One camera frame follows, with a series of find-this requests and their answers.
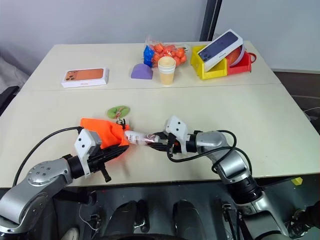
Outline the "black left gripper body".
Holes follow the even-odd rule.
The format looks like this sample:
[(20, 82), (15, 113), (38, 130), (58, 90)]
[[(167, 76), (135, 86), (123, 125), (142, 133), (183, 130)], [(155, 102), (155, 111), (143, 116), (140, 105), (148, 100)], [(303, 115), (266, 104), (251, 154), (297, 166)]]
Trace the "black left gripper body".
[(110, 160), (111, 148), (106, 147), (100, 149), (96, 155), (90, 156), (88, 159), (88, 166), (91, 173), (101, 172), (104, 177), (105, 182), (110, 182), (112, 178), (110, 177), (107, 169), (106, 163)]

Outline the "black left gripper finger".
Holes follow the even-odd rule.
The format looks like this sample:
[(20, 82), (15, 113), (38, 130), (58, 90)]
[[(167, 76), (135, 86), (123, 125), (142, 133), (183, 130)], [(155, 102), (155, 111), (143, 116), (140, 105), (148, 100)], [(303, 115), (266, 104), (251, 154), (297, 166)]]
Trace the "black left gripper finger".
[(120, 155), (122, 155), (124, 153), (124, 151), (112, 151), (112, 152), (108, 152), (104, 155), (104, 162), (108, 162), (111, 161), (113, 159), (118, 158)]
[(129, 145), (115, 144), (108, 148), (110, 154), (122, 154), (129, 148)]

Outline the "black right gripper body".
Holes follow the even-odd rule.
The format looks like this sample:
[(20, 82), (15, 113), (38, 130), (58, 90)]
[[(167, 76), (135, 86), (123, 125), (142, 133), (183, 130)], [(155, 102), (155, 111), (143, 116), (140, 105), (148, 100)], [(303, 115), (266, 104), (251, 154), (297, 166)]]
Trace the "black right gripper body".
[(172, 133), (169, 133), (167, 136), (167, 153), (169, 155), (182, 153), (181, 143), (177, 140), (177, 137)]

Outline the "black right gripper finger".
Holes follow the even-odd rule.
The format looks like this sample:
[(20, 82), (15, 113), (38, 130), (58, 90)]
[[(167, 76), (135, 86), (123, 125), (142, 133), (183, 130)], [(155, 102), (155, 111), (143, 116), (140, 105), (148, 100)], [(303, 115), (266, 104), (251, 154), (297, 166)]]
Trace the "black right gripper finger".
[(155, 132), (155, 133), (152, 133), (149, 138), (152, 140), (152, 141), (167, 141), (168, 140), (168, 135), (163, 132), (163, 131), (160, 131), (160, 132)]
[(162, 142), (151, 142), (147, 144), (150, 148), (159, 152), (168, 152), (173, 147), (172, 144)]

